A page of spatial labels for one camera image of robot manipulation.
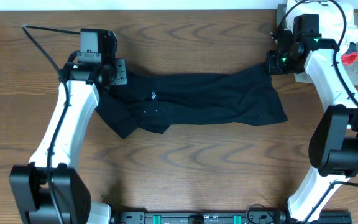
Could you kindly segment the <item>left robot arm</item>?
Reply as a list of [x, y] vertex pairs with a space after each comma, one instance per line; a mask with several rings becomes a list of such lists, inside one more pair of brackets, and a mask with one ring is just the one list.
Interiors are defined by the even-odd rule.
[[58, 74], [58, 100], [48, 128], [26, 165], [14, 165], [9, 183], [23, 223], [114, 223], [110, 205], [94, 202], [78, 174], [86, 129], [100, 93], [127, 83], [123, 59], [116, 58], [114, 32], [82, 28], [80, 49], [59, 68], [35, 46]]

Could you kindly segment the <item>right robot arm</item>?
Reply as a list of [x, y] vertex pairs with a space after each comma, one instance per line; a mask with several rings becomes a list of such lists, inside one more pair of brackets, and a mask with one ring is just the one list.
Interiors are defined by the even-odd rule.
[[320, 34], [317, 14], [296, 16], [293, 30], [280, 29], [273, 39], [278, 50], [267, 53], [267, 72], [305, 72], [324, 110], [308, 146], [311, 167], [276, 222], [351, 223], [348, 213], [322, 209], [340, 186], [351, 185], [350, 178], [358, 174], [358, 92], [346, 75], [336, 41]]

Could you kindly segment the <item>black t-shirt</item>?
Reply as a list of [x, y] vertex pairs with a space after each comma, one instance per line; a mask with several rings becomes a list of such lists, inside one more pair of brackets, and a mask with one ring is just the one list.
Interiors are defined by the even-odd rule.
[[123, 139], [137, 128], [162, 134], [177, 124], [263, 126], [288, 120], [262, 64], [234, 74], [128, 72], [127, 84], [101, 93], [96, 112]]

